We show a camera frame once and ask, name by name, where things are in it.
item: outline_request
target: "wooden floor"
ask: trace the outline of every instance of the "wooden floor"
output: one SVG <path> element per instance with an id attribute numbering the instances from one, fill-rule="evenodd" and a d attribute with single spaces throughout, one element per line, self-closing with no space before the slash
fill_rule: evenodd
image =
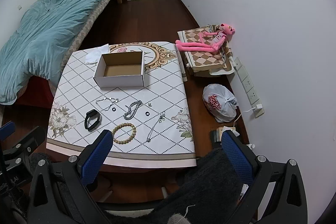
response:
<path id="1" fill-rule="evenodd" d="M 121 5 L 118 5 L 116 1 L 111 1 L 95 21 L 80 50 L 107 43 L 175 42 L 179 38 L 177 31 L 197 27 L 179 0 L 133 0 Z M 221 124 L 217 123 L 205 108 L 202 101 L 203 89 L 211 83 L 222 84 L 230 90 L 231 87 L 225 76 L 200 78 L 187 74 L 187 77 L 188 81 L 184 83 L 184 87 L 192 122 L 196 156 L 204 156 L 212 149 L 209 132 Z M 49 114 L 50 109 L 16 105 L 6 107 L 3 123 L 14 121 L 17 129 L 3 146 L 11 147 L 19 137 L 37 125 L 47 129 Z M 239 126 L 245 130 L 241 121 L 238 123 Z M 243 138 L 243 142 L 248 142 L 247 136 Z M 40 151 L 45 151 L 45 145 L 40 148 Z M 169 173 L 171 170 L 154 170 L 145 174 L 132 175 L 102 173 L 101 175 L 113 181 L 111 188 L 113 194 L 106 201 L 124 203 L 160 199 L 163 185 L 166 186 L 168 192 L 177 188 L 176 185 L 167 182 L 166 178 Z M 98 192 L 95 195 L 96 200 L 107 192 L 107 188 Z"/>

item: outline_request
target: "light switch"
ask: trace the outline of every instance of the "light switch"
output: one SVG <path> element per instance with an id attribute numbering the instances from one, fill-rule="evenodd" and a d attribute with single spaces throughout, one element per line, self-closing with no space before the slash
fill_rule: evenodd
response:
<path id="1" fill-rule="evenodd" d="M 235 59 L 235 67 L 236 67 L 236 70 L 238 71 L 242 65 L 243 65 L 243 64 L 241 63 L 239 57 L 236 57 L 236 59 Z"/>
<path id="2" fill-rule="evenodd" d="M 248 76 L 244 66 L 241 66 L 240 69 L 238 70 L 238 76 L 241 82 Z"/>

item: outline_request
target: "table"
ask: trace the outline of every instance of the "table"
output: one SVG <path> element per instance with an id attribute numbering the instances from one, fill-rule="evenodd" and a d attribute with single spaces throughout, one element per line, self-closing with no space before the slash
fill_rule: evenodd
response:
<path id="1" fill-rule="evenodd" d="M 95 65 L 85 65 L 85 56 L 92 51 L 74 52 L 64 68 L 49 119 L 47 149 L 65 154 L 79 155 L 84 147 L 93 143 L 104 129 L 130 122 L 137 135 L 128 144 L 113 144 L 105 160 L 107 165 L 134 168 L 183 168 L 196 166 L 193 134 L 183 80 L 185 72 L 179 51 L 169 42 L 137 42 L 111 45 L 111 52 L 143 51 L 145 55 L 145 87 L 101 89 L 93 80 Z M 119 101 L 108 111 L 105 97 Z M 123 114 L 132 102 L 143 105 L 135 117 L 126 121 Z M 92 132 L 84 128 L 86 113 L 97 109 L 100 125 Z M 152 140 L 147 135 L 164 113 L 166 118 L 154 127 Z M 126 139 L 131 128 L 117 131 L 115 138 Z"/>

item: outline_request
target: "charger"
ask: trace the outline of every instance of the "charger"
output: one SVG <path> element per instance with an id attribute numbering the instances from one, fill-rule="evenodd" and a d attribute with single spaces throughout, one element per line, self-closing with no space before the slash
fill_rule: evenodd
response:
<path id="1" fill-rule="evenodd" d="M 262 104 L 257 104 L 257 105 L 255 106 L 254 111 L 256 111 L 256 110 L 261 110 L 262 108 L 263 108 L 263 105 L 262 105 Z"/>

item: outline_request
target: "black smart band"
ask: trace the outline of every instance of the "black smart band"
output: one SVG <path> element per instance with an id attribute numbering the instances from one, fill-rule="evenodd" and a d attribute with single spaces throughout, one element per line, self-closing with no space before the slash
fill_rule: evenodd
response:
<path id="1" fill-rule="evenodd" d="M 98 116 L 97 120 L 90 127 L 88 127 L 87 122 L 88 122 L 89 118 L 94 117 L 94 116 Z M 99 124 L 99 122 L 100 122 L 100 113 L 97 110 L 93 109 L 93 110 L 90 110 L 86 114 L 85 121 L 84 121 L 84 127 L 85 127 L 85 129 L 90 131 L 90 130 L 94 129 Z"/>

